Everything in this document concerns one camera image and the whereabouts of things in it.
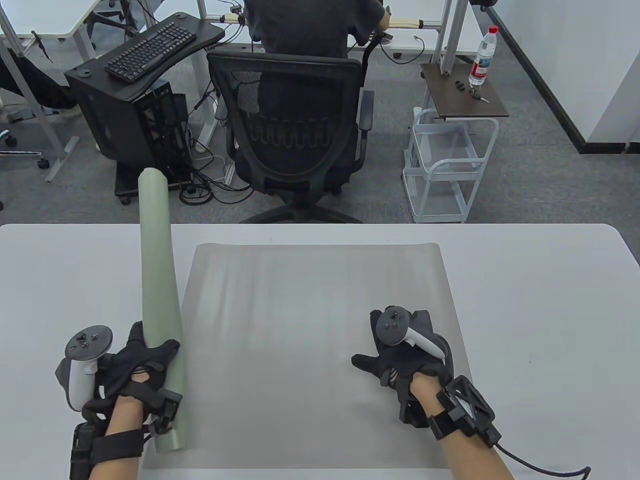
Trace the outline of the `person's right hand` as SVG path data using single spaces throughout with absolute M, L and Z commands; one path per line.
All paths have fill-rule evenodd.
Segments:
M 415 374 L 422 374 L 435 379 L 436 389 L 440 390 L 453 379 L 453 360 L 448 341 L 443 336 L 434 333 L 430 340 L 442 349 L 445 359 L 439 359 L 421 349 L 402 341 L 398 345 L 389 346 L 378 338 L 376 326 L 381 310 L 373 310 L 369 314 L 370 328 L 374 338 L 376 356 L 355 354 L 351 357 L 351 364 L 381 381 L 381 385 L 397 389 L 400 378 L 407 378 L 411 382 Z

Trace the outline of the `person's left hand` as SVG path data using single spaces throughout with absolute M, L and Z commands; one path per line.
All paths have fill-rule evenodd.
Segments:
M 144 338 L 143 322 L 135 322 L 128 335 L 126 345 L 112 357 L 102 374 L 103 393 L 106 399 L 121 394 L 135 375 L 147 374 L 143 382 L 157 391 L 165 383 L 169 366 L 179 352 L 181 344 L 176 339 L 164 341 L 157 347 L 149 347 Z

